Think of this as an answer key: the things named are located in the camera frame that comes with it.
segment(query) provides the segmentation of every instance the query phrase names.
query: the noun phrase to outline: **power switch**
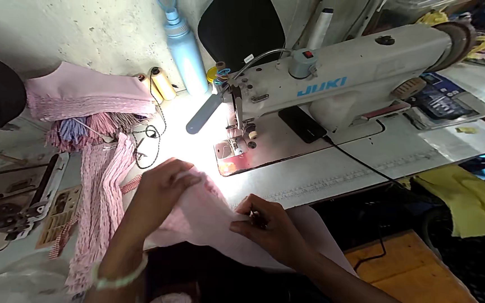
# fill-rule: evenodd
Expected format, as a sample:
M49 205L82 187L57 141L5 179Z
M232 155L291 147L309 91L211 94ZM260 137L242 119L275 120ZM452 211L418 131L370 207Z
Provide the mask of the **power switch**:
M310 59L314 57L314 55L310 51L303 52L302 54L305 55L306 59Z

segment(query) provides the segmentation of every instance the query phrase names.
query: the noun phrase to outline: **bangle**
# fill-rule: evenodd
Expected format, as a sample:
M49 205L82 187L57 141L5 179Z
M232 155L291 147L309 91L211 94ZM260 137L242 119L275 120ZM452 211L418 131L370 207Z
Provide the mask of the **bangle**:
M129 285L130 283L134 282L142 271L147 266L148 256L143 254L143 258L141 263L139 264L138 268L134 272L131 272L126 277L119 278L114 281L110 281L108 279L99 279L99 264L95 264L93 267L93 285L97 290L105 290L105 289L116 289L121 288Z

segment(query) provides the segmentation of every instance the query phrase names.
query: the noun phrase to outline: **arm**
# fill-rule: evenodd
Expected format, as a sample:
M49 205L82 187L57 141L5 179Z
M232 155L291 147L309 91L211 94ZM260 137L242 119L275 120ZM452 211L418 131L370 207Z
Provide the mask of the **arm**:
M98 277L114 281L134 272L142 262L143 242L170 214L181 194L197 184L200 177L176 176L193 165L170 159L142 175L138 190L132 198L121 224L110 241L109 248L100 263ZM85 302L134 303L142 293L143 281L136 279L131 284L115 289L87 292Z
M236 209L245 215L249 215L251 210L258 211L260 217L267 221L265 230L249 221L232 222L230 230L256 242L278 262L306 275L334 302L399 302L312 249L279 203L250 195Z

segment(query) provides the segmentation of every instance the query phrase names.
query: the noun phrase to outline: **water bottle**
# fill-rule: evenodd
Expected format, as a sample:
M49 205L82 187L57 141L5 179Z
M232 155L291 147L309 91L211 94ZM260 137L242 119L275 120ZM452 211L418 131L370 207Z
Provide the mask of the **water bottle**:
M166 35L168 36L168 49L177 65L179 74L183 79L184 86L190 95L203 95L209 89L209 84L205 77L205 68L203 60L199 53L196 38L190 30L186 19L179 16L175 8L175 1L172 7L165 10L168 21L164 25Z

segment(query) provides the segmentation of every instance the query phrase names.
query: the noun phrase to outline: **wooden board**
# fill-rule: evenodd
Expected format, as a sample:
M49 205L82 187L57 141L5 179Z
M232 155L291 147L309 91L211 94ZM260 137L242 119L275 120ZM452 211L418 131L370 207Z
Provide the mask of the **wooden board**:
M403 303L476 303L469 290L448 270L414 231L388 237L386 256L360 265L364 281L389 293ZM379 242L346 253L355 265L360 259L381 254Z

